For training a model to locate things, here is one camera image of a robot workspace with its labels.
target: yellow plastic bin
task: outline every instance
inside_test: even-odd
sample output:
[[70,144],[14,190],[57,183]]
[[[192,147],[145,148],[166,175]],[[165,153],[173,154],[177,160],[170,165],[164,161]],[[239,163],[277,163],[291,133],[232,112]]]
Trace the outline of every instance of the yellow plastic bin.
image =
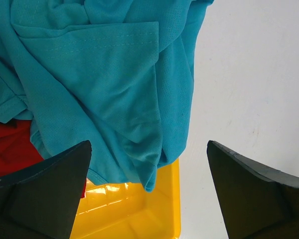
[[71,239],[177,239],[179,235],[177,160],[158,170],[152,193],[141,184],[95,186],[88,181]]

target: pile of clothes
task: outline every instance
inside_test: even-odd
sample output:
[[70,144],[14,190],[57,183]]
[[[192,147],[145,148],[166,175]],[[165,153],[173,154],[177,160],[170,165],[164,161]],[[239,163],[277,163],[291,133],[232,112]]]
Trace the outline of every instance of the pile of clothes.
[[186,146],[195,43],[212,2],[0,0],[0,135],[20,139],[0,154],[14,161],[22,149],[33,164],[89,140],[94,184],[151,192]]

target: blue cloth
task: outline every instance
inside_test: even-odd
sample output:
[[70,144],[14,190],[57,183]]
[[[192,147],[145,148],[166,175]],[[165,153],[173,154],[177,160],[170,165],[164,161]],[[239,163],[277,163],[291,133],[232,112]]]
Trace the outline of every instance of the blue cloth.
[[152,191],[186,146],[212,2],[0,0],[0,121],[32,120],[44,158],[90,140],[93,183]]

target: stitching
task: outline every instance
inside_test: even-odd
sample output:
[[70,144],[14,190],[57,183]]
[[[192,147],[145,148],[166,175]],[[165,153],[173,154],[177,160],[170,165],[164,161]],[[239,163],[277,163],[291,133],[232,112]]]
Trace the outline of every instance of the stitching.
[[0,76],[0,79],[2,80],[2,82],[5,84],[5,86],[7,86],[8,87],[8,89],[9,90],[11,90],[11,92],[14,94],[14,96],[13,97],[18,97],[23,103],[25,103],[24,102],[24,100],[22,99],[22,98],[20,98],[19,97],[19,95],[17,95],[15,92],[14,92],[14,90],[3,80],[3,78]]
[[69,44],[54,48],[54,49],[44,49],[44,50],[40,50],[40,51],[54,51],[54,50],[59,50],[65,46],[69,46],[78,42],[86,42],[86,41],[96,41],[96,40],[104,40],[104,39],[111,39],[111,38],[119,38],[119,37],[128,37],[128,36],[144,36],[144,35],[152,35],[155,34],[157,35],[158,33],[144,33],[144,34],[133,34],[133,35],[122,35],[122,36],[115,36],[115,37],[103,37],[103,38],[92,38],[92,39],[86,39],[86,40],[79,40],[79,41],[74,41],[74,42],[70,42]]
[[[15,98],[16,96],[12,97],[11,99],[5,101],[4,103],[2,103],[0,105],[0,108],[5,105],[7,102],[9,102],[10,100],[12,100],[13,98]],[[0,111],[0,118],[1,116],[5,115],[5,113],[7,113],[8,111],[10,111],[10,109],[12,109],[14,106],[16,106],[18,104],[18,102],[13,102],[12,105],[8,106],[4,111]]]
[[19,24],[21,25],[22,24],[22,22],[23,22],[23,16],[24,16],[24,12],[25,12],[25,9],[27,8],[27,4],[24,6],[24,8],[23,8],[23,11],[22,11],[22,15],[21,15],[21,17],[20,17],[20,21],[19,21]]
[[39,1],[40,1],[40,0],[38,0],[38,2],[36,3],[35,10],[34,10],[34,14],[32,15],[32,20],[31,20],[31,23],[30,23],[31,25],[32,25],[33,20],[34,20],[34,15],[36,14],[36,11],[37,11],[37,9],[38,9]]
[[82,51],[82,50],[90,50],[90,49],[98,49],[98,48],[106,48],[106,47],[115,47],[115,46],[130,46],[130,45],[150,44],[150,43],[158,43],[158,41],[149,41],[149,42],[141,42],[141,43],[125,43],[125,44],[119,44],[119,45],[96,46],[96,47],[90,47],[90,48],[81,48],[81,49],[69,51],[69,52],[64,53],[62,55],[51,56],[51,57],[48,57],[48,59],[57,58],[57,57],[60,57],[60,56],[64,56],[64,55],[67,55],[67,54],[70,54],[70,53],[73,53],[73,52],[76,52],[76,51]]
[[104,184],[104,183],[109,183],[108,181],[106,181],[103,177],[101,177],[97,172],[95,172],[93,169],[89,168],[88,170],[93,177],[96,178],[96,180],[98,180],[101,184]]

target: crumpled fabric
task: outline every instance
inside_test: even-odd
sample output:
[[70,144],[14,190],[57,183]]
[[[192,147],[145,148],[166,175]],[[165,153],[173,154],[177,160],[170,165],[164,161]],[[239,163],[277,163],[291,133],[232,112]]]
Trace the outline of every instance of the crumpled fabric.
[[[0,177],[20,171],[43,161],[30,142],[30,120],[0,123]],[[85,198],[86,184],[81,198]]]
[[32,120],[43,158],[89,140],[94,184],[152,191],[186,147],[212,2],[0,0],[0,122]]

